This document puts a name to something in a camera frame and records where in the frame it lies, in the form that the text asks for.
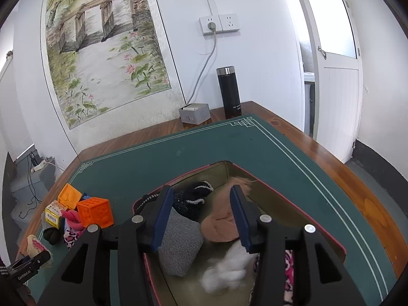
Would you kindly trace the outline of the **grey concrete stairs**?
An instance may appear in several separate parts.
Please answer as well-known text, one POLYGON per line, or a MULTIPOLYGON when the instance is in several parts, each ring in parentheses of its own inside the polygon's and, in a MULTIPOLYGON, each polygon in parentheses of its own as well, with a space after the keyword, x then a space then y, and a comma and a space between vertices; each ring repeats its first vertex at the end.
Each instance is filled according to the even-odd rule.
POLYGON ((22 231, 26 230, 35 211, 55 183, 58 169, 53 158, 46 158, 48 164, 43 169, 33 173, 30 171, 43 159, 32 144, 15 161, 17 176, 12 179, 10 186, 15 201, 11 218, 22 231))

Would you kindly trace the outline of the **pink foam curler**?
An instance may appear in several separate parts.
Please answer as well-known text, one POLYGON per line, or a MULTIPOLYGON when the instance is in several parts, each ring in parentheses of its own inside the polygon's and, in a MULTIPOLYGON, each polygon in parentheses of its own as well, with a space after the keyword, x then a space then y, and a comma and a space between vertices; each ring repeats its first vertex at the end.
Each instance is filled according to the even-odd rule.
POLYGON ((68 226, 76 231, 83 231, 84 225, 81 222, 80 215, 77 211, 69 209, 63 211, 61 216, 66 220, 68 226))

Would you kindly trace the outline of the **light orange rubber cube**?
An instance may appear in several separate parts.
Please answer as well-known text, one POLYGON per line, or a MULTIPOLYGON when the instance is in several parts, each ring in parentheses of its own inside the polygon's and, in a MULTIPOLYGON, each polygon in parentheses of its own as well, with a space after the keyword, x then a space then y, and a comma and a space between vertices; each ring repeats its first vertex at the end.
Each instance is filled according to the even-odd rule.
POLYGON ((67 209, 74 210, 81 198, 82 193, 69 183, 66 183, 60 191, 57 201, 67 209))

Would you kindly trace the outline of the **white power strip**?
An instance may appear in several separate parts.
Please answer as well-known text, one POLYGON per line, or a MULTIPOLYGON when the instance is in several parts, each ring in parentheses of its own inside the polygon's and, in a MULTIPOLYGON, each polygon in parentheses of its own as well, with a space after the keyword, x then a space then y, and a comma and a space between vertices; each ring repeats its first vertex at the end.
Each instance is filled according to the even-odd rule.
POLYGON ((46 165, 47 165, 47 161, 43 160, 42 162, 40 162, 37 166, 34 166, 30 169, 30 171, 33 172, 37 172, 41 169, 43 169, 46 165))

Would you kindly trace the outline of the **yellow paper box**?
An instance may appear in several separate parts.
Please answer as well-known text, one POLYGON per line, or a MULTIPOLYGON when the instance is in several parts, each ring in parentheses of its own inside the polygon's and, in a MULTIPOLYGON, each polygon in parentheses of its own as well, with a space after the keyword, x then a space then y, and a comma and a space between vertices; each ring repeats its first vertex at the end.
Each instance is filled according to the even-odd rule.
POLYGON ((59 229, 63 225, 62 213, 67 208, 57 200, 52 201, 44 210, 44 217, 48 224, 59 229))

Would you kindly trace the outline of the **grey knitted sock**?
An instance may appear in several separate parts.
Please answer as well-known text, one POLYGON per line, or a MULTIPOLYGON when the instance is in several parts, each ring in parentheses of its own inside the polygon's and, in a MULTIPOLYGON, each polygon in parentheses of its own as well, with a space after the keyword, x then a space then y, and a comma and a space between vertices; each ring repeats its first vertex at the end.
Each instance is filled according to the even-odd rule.
POLYGON ((184 277, 192 266, 204 238, 200 224, 179 214, 172 208, 158 259, 162 270, 171 276, 184 277))

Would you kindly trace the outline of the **landscape scroll painting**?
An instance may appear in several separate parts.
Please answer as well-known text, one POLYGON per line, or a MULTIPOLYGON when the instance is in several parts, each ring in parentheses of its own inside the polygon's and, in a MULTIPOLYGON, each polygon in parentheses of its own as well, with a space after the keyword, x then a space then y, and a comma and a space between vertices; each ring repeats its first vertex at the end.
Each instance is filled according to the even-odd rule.
POLYGON ((50 91, 68 130, 123 113, 174 119, 184 98, 156 0, 45 0, 50 91))

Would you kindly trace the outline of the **pink leopard print cloth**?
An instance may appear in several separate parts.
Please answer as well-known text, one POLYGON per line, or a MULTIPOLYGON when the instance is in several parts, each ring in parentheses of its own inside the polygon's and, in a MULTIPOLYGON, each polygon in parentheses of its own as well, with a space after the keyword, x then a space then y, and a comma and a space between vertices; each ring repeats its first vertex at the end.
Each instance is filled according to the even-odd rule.
MULTIPOLYGON (((253 264, 253 271, 255 276, 257 275, 258 272, 258 266, 259 266, 259 259, 260 255, 257 254, 254 264, 253 264)), ((285 250, 285 286, 284 286, 284 301, 282 302, 282 305, 292 305, 293 301, 293 288, 294 286, 294 261, 293 261, 293 251, 286 249, 285 250)), ((254 285, 253 288, 250 291, 250 297, 249 297, 249 305, 252 303, 252 297, 253 297, 253 292, 254 292, 254 285)))

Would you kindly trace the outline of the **red metal tin box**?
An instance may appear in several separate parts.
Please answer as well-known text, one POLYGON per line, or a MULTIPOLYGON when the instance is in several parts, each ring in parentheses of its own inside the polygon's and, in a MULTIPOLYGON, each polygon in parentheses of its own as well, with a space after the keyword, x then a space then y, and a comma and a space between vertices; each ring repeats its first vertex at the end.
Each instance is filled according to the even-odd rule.
MULTIPOLYGON (((253 263, 236 289, 214 294, 200 284, 204 271, 222 259, 236 240, 213 243, 204 238, 192 266, 184 277, 167 275, 160 266, 158 250, 143 258, 154 305, 282 305, 285 286, 285 250, 293 251, 294 290, 292 305, 362 304, 362 298, 343 263, 345 248, 307 213, 265 182, 235 164, 217 162, 171 180, 174 193, 195 182, 208 181, 216 191, 230 177, 255 180, 246 196, 250 223, 251 253, 260 255, 255 276, 253 263)), ((211 213, 213 192, 196 214, 182 215, 201 222, 211 213)))

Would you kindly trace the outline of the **dark orange rubber cube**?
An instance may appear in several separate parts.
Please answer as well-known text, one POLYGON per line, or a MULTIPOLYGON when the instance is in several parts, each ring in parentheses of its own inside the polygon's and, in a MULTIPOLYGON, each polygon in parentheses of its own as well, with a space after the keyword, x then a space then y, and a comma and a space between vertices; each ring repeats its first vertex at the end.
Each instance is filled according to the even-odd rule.
POLYGON ((97 224, 102 229, 115 224, 109 200, 92 197, 77 203, 78 213, 85 228, 97 224))

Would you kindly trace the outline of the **white wall socket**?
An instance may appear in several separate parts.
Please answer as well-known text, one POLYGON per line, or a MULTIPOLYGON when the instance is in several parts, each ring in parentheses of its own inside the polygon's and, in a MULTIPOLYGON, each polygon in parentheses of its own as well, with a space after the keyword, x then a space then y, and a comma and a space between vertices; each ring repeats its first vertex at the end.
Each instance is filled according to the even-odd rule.
POLYGON ((200 17, 198 19, 203 35, 211 35, 213 31, 210 29, 210 23, 215 24, 215 32, 226 33, 226 32, 237 32, 241 30, 239 19, 237 14, 226 14, 226 15, 210 15, 206 17, 200 17))

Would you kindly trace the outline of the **green table mat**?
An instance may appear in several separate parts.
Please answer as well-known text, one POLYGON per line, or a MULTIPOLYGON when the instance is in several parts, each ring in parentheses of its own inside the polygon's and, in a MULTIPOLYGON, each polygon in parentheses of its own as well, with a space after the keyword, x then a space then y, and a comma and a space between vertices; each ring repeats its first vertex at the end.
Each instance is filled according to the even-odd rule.
POLYGON ((235 164, 304 210, 347 252, 345 266, 367 305, 396 283, 386 251, 340 186, 285 132, 254 115, 193 128, 93 158, 69 177, 78 190, 108 198, 116 222, 143 194, 217 162, 235 164))

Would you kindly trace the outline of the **pink brown cloth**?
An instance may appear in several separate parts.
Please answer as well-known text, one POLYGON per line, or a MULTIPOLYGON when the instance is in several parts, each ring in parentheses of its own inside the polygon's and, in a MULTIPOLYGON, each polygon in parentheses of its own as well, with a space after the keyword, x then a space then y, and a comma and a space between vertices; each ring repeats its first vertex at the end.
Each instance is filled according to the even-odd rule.
POLYGON ((211 213, 200 224, 200 230, 206 240, 227 243, 239 237, 229 193, 234 185, 238 185, 244 196, 249 196, 254 182, 255 180, 249 178, 234 176, 213 192, 211 213))

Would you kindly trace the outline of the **black thermos bottle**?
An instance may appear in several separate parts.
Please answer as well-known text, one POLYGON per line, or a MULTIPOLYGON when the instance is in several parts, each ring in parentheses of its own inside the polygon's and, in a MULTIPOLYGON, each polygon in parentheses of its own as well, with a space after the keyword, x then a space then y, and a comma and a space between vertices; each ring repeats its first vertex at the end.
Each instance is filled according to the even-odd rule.
POLYGON ((241 101, 234 66, 218 68, 216 73, 221 90, 225 117, 230 119, 240 116, 241 101))

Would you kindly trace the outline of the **white fluffy cloth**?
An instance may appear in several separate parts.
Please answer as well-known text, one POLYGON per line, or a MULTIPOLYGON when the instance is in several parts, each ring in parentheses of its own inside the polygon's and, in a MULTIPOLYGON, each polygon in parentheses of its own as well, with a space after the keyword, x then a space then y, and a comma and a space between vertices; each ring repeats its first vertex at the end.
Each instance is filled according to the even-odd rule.
POLYGON ((236 289, 246 277, 247 266, 253 263, 257 253, 248 253, 238 240, 231 245, 225 256, 208 267, 200 284, 208 294, 224 289, 236 289))

